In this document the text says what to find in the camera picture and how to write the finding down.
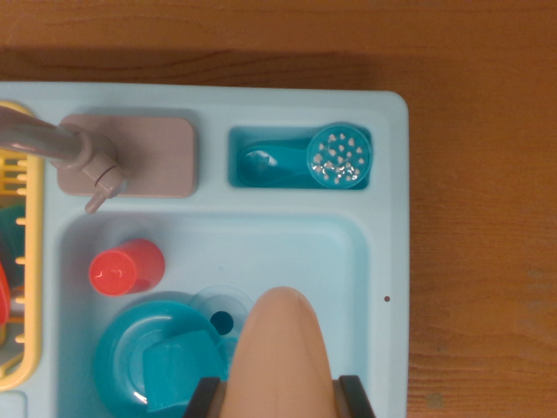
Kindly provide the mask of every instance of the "wooden table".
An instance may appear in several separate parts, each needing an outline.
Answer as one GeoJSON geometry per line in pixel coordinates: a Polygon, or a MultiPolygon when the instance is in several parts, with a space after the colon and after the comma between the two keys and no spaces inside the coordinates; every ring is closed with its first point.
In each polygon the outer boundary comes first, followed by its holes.
{"type": "Polygon", "coordinates": [[[408,416],[557,414],[556,2],[4,2],[0,78],[398,92],[408,416]]]}

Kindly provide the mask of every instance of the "drain hole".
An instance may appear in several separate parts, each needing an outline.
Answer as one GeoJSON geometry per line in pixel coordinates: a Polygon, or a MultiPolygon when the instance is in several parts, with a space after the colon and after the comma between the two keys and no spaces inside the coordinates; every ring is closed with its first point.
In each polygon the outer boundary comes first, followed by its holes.
{"type": "Polygon", "coordinates": [[[218,311],[211,317],[211,324],[217,330],[218,335],[227,335],[234,328],[234,319],[229,313],[218,311]]]}

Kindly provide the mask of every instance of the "toy sink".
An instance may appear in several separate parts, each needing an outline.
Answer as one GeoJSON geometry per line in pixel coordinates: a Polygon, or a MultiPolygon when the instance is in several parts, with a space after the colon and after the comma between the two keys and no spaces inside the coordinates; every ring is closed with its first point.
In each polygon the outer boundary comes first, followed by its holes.
{"type": "MultiPolygon", "coordinates": [[[[93,215],[84,212],[89,198],[62,192],[56,169],[44,165],[42,350],[26,380],[0,392],[0,416],[111,418],[97,394],[92,359],[116,315],[139,300],[177,294],[188,300],[223,285],[251,300],[272,287],[298,289],[318,315],[333,378],[357,374],[377,416],[406,416],[408,114],[399,96],[5,83],[0,98],[55,125],[77,113],[185,118],[199,147],[198,189],[190,197],[116,197],[93,215]],[[242,132],[267,129],[288,137],[338,121],[369,133],[373,162],[365,186],[256,188],[238,182],[234,157],[242,132]],[[92,259],[130,238],[149,239],[162,250],[162,281],[147,293],[97,293],[88,280],[92,259]]],[[[0,347],[0,355],[10,347],[0,347]]]]}

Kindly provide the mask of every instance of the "yellow dish rack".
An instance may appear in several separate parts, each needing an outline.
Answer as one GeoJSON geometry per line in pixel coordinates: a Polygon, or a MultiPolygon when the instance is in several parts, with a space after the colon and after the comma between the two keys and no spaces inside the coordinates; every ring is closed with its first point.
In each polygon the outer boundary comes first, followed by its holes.
{"type": "MultiPolygon", "coordinates": [[[[0,106],[30,114],[18,104],[0,102],[0,106]]],[[[25,217],[17,219],[17,224],[25,228],[25,255],[16,259],[17,264],[24,265],[24,279],[23,286],[16,289],[20,295],[15,299],[17,304],[23,304],[23,316],[14,315],[0,327],[0,354],[8,342],[9,328],[20,327],[23,323],[23,333],[15,337],[22,349],[0,364],[0,391],[26,381],[41,357],[43,189],[44,161],[41,158],[0,150],[0,205],[25,199],[25,217]]]]}

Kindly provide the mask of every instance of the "blue plate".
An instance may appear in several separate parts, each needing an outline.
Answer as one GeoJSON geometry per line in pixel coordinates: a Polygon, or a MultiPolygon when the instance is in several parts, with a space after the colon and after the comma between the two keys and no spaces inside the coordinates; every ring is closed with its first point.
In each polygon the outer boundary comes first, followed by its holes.
{"type": "Polygon", "coordinates": [[[147,413],[143,353],[163,340],[201,330],[209,333],[216,345],[220,342],[217,331],[201,313],[176,301],[149,301],[123,312],[104,332],[93,361],[104,405],[122,418],[181,417],[185,406],[147,413]]]}

